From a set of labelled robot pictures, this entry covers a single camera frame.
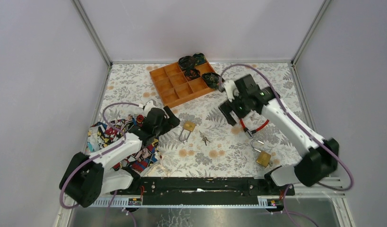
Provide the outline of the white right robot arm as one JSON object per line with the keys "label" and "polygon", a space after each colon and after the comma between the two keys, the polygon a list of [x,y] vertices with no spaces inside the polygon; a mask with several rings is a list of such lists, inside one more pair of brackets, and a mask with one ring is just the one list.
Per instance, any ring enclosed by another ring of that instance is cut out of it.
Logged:
{"label": "white right robot arm", "polygon": [[264,189],[268,194],[275,195],[283,186],[293,183],[311,187],[337,169],[338,142],[312,131],[271,87],[261,89],[248,74],[235,81],[226,80],[221,91],[227,94],[227,100],[219,109],[230,125],[237,123],[231,113],[243,118],[255,111],[274,124],[301,157],[297,164],[277,167],[265,175],[268,179],[264,181]]}

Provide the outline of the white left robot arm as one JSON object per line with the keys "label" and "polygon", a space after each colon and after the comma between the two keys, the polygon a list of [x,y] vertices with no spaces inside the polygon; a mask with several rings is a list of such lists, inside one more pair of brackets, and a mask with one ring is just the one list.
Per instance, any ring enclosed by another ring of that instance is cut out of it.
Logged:
{"label": "white left robot arm", "polygon": [[176,128],[181,122],[167,106],[160,109],[145,105],[144,111],[142,124],[122,132],[121,138],[116,142],[93,155],[78,152],[72,157],[59,184],[59,200],[63,208],[71,208],[64,203],[64,195],[86,208],[103,194],[117,190],[135,194],[139,190],[140,183],[130,171],[115,171],[113,167],[124,158],[152,144],[154,139]]}

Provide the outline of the brass padlock with long shackle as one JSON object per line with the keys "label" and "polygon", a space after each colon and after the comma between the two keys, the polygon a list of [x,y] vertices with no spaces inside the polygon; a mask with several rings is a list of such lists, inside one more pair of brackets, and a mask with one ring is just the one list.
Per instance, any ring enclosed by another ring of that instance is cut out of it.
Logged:
{"label": "brass padlock with long shackle", "polygon": [[178,140],[182,143],[185,143],[188,141],[191,133],[194,131],[196,127],[196,124],[191,121],[185,121],[182,126],[182,131],[179,134]]}

